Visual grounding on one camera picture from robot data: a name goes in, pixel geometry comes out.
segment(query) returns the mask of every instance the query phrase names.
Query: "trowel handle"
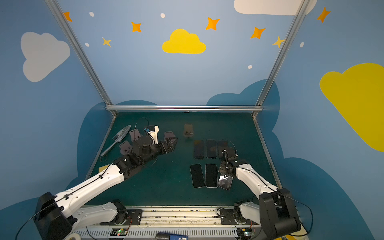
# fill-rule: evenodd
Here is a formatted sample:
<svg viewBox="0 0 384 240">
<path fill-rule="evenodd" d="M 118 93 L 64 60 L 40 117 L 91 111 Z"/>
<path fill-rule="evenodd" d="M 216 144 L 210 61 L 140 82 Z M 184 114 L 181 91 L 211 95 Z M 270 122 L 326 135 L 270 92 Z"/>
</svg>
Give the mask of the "trowel handle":
<svg viewBox="0 0 384 240">
<path fill-rule="evenodd" d="M 107 154 L 112 148 L 113 146 L 115 146 L 115 144 L 117 143 L 118 141 L 115 141 L 114 143 L 112 143 L 112 145 L 109 146 L 109 148 L 107 148 L 102 154 L 100 154 L 101 157 L 104 157 L 105 154 Z"/>
</svg>

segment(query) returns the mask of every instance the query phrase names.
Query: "tape roll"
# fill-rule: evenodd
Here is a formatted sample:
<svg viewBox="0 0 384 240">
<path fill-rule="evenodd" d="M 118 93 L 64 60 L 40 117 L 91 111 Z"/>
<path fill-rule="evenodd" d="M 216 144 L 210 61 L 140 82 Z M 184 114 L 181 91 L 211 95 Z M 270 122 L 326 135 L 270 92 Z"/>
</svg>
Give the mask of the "tape roll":
<svg viewBox="0 0 384 240">
<path fill-rule="evenodd" d="M 81 237 L 77 233 L 70 234 L 65 240 L 81 240 Z"/>
</svg>

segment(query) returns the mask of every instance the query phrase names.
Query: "yellow star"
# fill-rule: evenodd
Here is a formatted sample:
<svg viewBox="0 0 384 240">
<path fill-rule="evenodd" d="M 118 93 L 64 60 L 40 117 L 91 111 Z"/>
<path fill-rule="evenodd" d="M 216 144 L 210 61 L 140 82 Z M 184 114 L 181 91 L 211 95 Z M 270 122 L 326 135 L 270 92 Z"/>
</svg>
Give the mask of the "yellow star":
<svg viewBox="0 0 384 240">
<path fill-rule="evenodd" d="M 321 20 L 321 23 L 323 23 L 325 17 L 326 17 L 330 12 L 331 12 L 331 11 L 327 11 L 327 10 L 325 10 L 325 8 L 324 8 L 323 12 L 321 13 L 321 15 L 320 15 L 317 19 Z"/>
<path fill-rule="evenodd" d="M 213 29 L 216 31 L 216 24 L 218 21 L 219 21 L 219 19 L 212 20 L 212 19 L 208 18 L 208 26 L 205 30 Z"/>
<path fill-rule="evenodd" d="M 108 46 L 111 48 L 111 46 L 109 45 L 109 42 L 112 41 L 112 40 L 108 40 L 108 41 L 107 41 L 107 40 L 105 40 L 104 38 L 103 38 L 103 40 L 104 40 L 103 45 L 108 45 Z"/>
<path fill-rule="evenodd" d="M 252 38 L 258 38 L 260 39 L 262 37 L 262 33 L 263 31 L 265 30 L 265 28 L 263 29 L 258 29 L 257 27 L 255 27 L 255 32 L 253 33 L 253 35 L 251 36 L 251 39 Z"/>
<path fill-rule="evenodd" d="M 70 12 L 66 12 L 66 13 L 64 13 L 64 16 L 65 16 L 65 18 L 68 20 L 68 21 L 72 21 L 72 19 L 70 18 Z"/>
<path fill-rule="evenodd" d="M 132 32 L 134 32 L 134 31 L 138 31 L 138 32 L 141 33 L 141 30 L 140 30 L 140 25 L 141 25 L 141 23 L 138 23 L 138 24 L 133 23 L 133 22 L 131 22 L 131 23 L 132 23 L 132 26 L 133 26 Z"/>
<path fill-rule="evenodd" d="M 272 45 L 277 45 L 277 46 L 279 46 L 279 48 L 280 48 L 281 43 L 284 42 L 284 41 L 285 41 L 285 39 L 281 40 L 281 39 L 280 39 L 280 36 L 278 36 L 278 37 L 277 37 L 277 42 L 274 43 L 274 44 L 272 44 Z"/>
</svg>

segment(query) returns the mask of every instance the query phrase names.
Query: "black smartphone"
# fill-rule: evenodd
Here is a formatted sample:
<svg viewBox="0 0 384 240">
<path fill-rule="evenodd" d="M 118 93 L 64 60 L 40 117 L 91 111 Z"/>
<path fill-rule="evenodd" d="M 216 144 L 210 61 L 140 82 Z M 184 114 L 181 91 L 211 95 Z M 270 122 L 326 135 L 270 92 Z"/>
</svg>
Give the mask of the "black smartphone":
<svg viewBox="0 0 384 240">
<path fill-rule="evenodd" d="M 204 159 L 204 140 L 195 140 L 193 142 L 193 158 Z"/>
<path fill-rule="evenodd" d="M 228 141 L 220 140 L 217 142 L 218 158 L 220 160 L 224 160 L 223 150 L 225 149 L 225 147 L 228 147 Z"/>
<path fill-rule="evenodd" d="M 216 158 L 216 140 L 207 140 L 207 158 Z"/>
<path fill-rule="evenodd" d="M 205 181 L 206 186 L 209 188 L 217 188 L 217 166 L 216 164 L 205 165 Z"/>
<path fill-rule="evenodd" d="M 200 163 L 192 164 L 190 166 L 191 176 L 192 176 L 192 185 L 193 188 L 200 188 L 205 186 L 203 170 L 201 169 Z"/>
</svg>

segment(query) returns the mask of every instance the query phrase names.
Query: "orange star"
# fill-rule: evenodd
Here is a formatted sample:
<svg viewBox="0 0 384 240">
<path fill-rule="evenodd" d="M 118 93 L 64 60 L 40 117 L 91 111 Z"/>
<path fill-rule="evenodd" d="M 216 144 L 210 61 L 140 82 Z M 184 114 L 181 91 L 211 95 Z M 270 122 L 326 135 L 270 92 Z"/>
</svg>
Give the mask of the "orange star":
<svg viewBox="0 0 384 240">
<path fill-rule="evenodd" d="M 66 13 L 64 13 L 64 16 L 65 16 L 65 18 L 68 20 L 68 21 L 72 21 L 72 19 L 70 18 L 70 12 L 66 12 Z"/>
<path fill-rule="evenodd" d="M 255 32 L 253 33 L 251 38 L 258 38 L 258 39 L 260 39 L 262 37 L 262 33 L 263 33 L 264 30 L 265 30 L 265 28 L 258 29 L 257 27 L 255 27 Z"/>
<path fill-rule="evenodd" d="M 131 23 L 132 23 L 132 26 L 133 26 L 132 32 L 134 32 L 134 31 L 138 31 L 138 32 L 141 33 L 141 30 L 140 30 L 140 25 L 141 25 L 141 23 L 138 23 L 138 24 L 133 23 L 133 22 L 131 22 Z"/>
<path fill-rule="evenodd" d="M 325 10 L 325 8 L 324 8 L 323 12 L 321 13 L 321 15 L 320 15 L 317 19 L 321 20 L 321 23 L 323 23 L 325 17 L 326 17 L 330 12 L 331 12 L 331 11 L 327 11 L 327 10 Z"/>
<path fill-rule="evenodd" d="M 216 31 L 216 24 L 218 21 L 219 21 L 219 19 L 212 20 L 212 19 L 208 18 L 208 26 L 205 30 L 213 29 Z"/>
</svg>

